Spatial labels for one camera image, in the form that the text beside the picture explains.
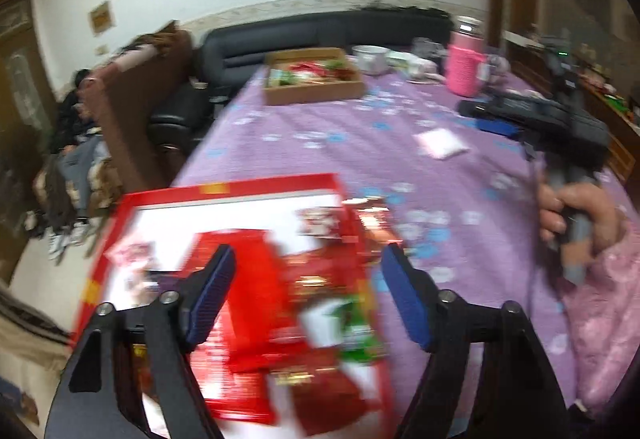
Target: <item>white sneaker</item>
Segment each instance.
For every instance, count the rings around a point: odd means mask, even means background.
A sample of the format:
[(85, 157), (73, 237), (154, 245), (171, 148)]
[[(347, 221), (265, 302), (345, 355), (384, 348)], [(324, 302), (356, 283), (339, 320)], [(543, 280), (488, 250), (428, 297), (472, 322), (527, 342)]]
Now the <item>white sneaker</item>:
[(87, 237), (92, 235), (94, 227), (89, 221), (76, 221), (74, 223), (74, 229), (71, 231), (71, 245), (81, 245)]
[(49, 235), (49, 260), (56, 260), (65, 251), (65, 237), (66, 235), (62, 233), (51, 231)]

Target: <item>thermos lid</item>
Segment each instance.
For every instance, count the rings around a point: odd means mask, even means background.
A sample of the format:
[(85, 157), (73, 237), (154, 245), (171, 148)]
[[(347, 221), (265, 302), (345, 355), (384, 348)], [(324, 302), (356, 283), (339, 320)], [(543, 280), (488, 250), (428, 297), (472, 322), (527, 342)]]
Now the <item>thermos lid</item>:
[(482, 38), (482, 28), (484, 22), (473, 18), (472, 16), (457, 16), (456, 17), (456, 30), (462, 34), (468, 34), (469, 36), (476, 36)]

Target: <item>human hand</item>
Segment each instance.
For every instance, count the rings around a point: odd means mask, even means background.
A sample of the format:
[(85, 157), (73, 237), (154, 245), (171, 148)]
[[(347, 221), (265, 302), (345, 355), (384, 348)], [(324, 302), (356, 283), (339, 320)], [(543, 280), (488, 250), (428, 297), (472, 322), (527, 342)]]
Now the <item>human hand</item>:
[(609, 194), (591, 183), (574, 183), (554, 191), (548, 184), (538, 188), (540, 208), (540, 237), (550, 242), (556, 234), (566, 231), (566, 223), (560, 215), (565, 206), (586, 211), (593, 222), (593, 255), (617, 244), (624, 237), (625, 219)]

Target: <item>purple tablecloth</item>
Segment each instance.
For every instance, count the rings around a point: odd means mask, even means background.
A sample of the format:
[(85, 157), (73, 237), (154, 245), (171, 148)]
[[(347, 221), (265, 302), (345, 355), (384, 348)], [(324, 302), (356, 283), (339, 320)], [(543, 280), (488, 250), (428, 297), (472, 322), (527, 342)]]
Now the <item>purple tablecloth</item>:
[[(418, 86), (395, 74), (367, 77), (359, 100), (268, 107), (259, 72), (223, 112), (175, 180), (176, 186), (274, 175), (338, 173), (349, 194), (386, 197), (397, 231), (415, 248), (411, 261), (440, 288), (468, 302), (500, 307), (532, 303), (531, 319), (567, 403), (575, 398), (575, 362), (562, 305), (534, 268), (534, 190), (518, 144), (480, 132), (460, 118), (460, 100), (441, 85)], [(529, 86), (510, 76), (507, 86)], [(447, 127), (471, 147), (436, 161), (414, 134)], [(626, 194), (610, 172), (603, 183), (629, 213)], [(374, 272), (390, 353), (395, 403), (401, 415), (427, 355), (409, 341), (382, 275)], [(481, 347), (474, 346), (458, 416), (472, 407)]]

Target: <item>pink sleeve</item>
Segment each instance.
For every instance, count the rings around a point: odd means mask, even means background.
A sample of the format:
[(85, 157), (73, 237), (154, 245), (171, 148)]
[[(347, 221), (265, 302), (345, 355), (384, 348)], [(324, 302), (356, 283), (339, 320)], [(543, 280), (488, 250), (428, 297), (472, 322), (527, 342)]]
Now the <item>pink sleeve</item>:
[(559, 292), (576, 356), (578, 398), (591, 415), (613, 395), (640, 345), (640, 232), (603, 251), (585, 284), (561, 280)]

